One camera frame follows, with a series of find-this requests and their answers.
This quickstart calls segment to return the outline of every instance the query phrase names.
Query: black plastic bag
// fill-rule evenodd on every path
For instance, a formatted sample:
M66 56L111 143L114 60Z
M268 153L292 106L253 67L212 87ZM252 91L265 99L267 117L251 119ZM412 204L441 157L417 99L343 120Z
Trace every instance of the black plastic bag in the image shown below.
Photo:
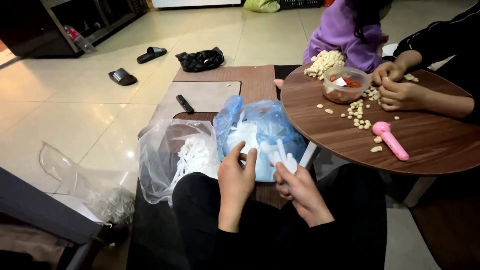
M175 55L185 72L200 72L219 67L224 61L223 52L218 47L197 53L179 53Z

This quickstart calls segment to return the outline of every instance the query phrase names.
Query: plastic crate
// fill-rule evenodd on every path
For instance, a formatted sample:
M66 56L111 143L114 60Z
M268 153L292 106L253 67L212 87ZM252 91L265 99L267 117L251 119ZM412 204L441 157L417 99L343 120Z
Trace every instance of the plastic crate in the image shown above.
M319 8L323 5L323 0L278 0L280 9L306 9Z

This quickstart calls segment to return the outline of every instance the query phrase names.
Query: table leg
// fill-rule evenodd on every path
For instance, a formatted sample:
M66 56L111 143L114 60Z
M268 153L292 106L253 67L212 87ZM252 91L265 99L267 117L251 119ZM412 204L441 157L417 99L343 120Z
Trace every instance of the table leg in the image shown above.
M309 142L307 149L305 150L305 153L303 153L303 156L301 157L301 160L299 163L300 166L308 170L312 166L315 158L320 153L320 150L321 148L318 147L316 144L314 144L313 142Z
M419 177L415 185L413 185L412 190L407 195L403 201L406 206L414 207L418 202L420 197L427 191L427 189L433 184L437 177Z

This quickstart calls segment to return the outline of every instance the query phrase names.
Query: green bag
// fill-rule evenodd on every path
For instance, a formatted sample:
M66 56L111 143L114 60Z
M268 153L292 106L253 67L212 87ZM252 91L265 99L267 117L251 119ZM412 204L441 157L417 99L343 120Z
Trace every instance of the green bag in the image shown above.
M274 13L280 9L280 4L276 0L247 0L243 8L255 12Z

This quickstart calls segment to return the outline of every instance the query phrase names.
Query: black phone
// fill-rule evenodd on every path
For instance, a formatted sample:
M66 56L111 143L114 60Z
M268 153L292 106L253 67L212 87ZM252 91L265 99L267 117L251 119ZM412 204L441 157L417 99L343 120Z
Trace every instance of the black phone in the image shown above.
M195 112L182 95L177 96L177 101L180 103L180 105L188 114L192 114Z

